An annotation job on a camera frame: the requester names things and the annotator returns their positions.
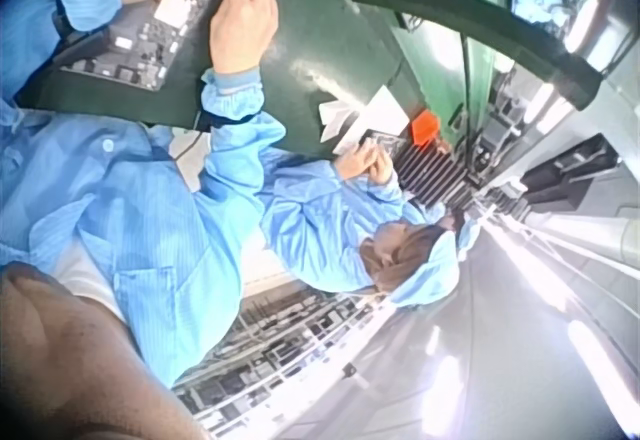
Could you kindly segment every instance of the orange object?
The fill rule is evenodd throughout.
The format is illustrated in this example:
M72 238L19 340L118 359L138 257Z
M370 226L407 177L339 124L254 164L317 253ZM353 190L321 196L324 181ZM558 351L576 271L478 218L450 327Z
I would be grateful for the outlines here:
M435 113L424 110L411 122L413 144L424 147L437 138L440 133L440 119Z

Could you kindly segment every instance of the button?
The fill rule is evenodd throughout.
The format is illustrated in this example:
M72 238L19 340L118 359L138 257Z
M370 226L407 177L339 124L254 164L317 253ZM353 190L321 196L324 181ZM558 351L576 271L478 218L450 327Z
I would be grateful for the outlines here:
M111 140L110 138L107 138L105 141L102 142L102 149L107 152L107 153L111 153L113 152L113 140Z

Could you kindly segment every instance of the blue work uniform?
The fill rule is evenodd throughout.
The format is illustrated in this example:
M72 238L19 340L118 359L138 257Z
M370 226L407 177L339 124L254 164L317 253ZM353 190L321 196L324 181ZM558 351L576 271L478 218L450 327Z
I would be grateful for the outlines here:
M394 172L377 185L368 176L343 181L327 160L309 162L269 149L262 155L265 204L260 223L268 245L289 271L327 292L353 292L373 285L360 245L380 225L403 217L406 200ZM459 271L455 236L443 234L425 264L394 291L399 306L435 302L453 290Z
M62 0L82 30L121 0ZM261 113L259 71L203 80L205 110L231 121L191 193L168 153L170 130L115 118L23 111L12 96L59 41L55 0L4 0L0 103L0 266L51 273L74 237L111 284L150 370L171 386L234 321L240 256L263 204L262 150L284 127ZM235 92L224 94L224 91Z

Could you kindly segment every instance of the brown hair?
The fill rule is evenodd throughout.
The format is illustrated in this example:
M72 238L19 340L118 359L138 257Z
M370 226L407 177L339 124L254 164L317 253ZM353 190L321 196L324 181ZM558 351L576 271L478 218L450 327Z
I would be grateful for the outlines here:
M391 293L408 280L429 259L431 249L444 229L427 225L407 237L391 255L392 264L385 266L373 249L373 240L368 238L360 245L360 256L376 289Z

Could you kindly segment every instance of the metal frame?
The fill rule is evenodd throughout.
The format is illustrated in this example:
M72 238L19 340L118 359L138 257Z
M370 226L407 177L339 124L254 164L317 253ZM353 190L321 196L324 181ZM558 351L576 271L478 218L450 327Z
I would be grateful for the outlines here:
M439 23L514 59L577 110L596 97L602 75L544 30L485 0L354 0Z

